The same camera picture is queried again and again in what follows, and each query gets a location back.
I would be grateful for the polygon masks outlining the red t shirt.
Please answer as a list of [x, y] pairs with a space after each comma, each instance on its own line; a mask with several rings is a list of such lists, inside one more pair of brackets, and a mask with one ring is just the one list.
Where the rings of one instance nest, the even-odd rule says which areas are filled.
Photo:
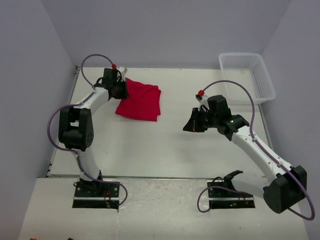
[[157, 85], [126, 79], [128, 98], [122, 99], [115, 114], [124, 118], [156, 122], [161, 114], [162, 91]]

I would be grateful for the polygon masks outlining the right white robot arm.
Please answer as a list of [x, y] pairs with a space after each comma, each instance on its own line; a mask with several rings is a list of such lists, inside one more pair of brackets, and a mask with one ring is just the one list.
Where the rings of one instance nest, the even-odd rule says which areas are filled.
[[267, 206], [280, 214], [306, 197], [307, 172], [302, 166], [292, 166], [279, 157], [250, 129], [249, 122], [232, 114], [225, 97], [196, 94], [199, 102], [183, 127], [185, 132], [203, 133], [215, 128], [230, 142], [242, 149], [260, 168], [267, 179], [262, 197]]

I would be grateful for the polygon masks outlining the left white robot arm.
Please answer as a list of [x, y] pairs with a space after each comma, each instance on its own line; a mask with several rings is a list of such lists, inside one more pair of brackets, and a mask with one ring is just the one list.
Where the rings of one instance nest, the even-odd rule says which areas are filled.
[[127, 99], [127, 68], [105, 68], [101, 83], [95, 83], [91, 93], [80, 102], [59, 111], [58, 140], [74, 156], [80, 169], [80, 179], [101, 182], [92, 144], [94, 141], [93, 115], [110, 99]]

